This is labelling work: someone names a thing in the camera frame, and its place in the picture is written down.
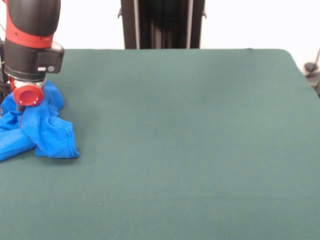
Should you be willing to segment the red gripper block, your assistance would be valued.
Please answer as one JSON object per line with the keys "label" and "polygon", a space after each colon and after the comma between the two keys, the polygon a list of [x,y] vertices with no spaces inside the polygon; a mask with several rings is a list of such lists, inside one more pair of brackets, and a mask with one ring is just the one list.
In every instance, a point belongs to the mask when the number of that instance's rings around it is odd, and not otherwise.
{"label": "red gripper block", "polygon": [[18,114],[23,114],[24,107],[35,107],[42,102],[44,98],[43,81],[20,81],[12,77],[8,79],[13,92],[13,99],[17,104],[16,112]]}

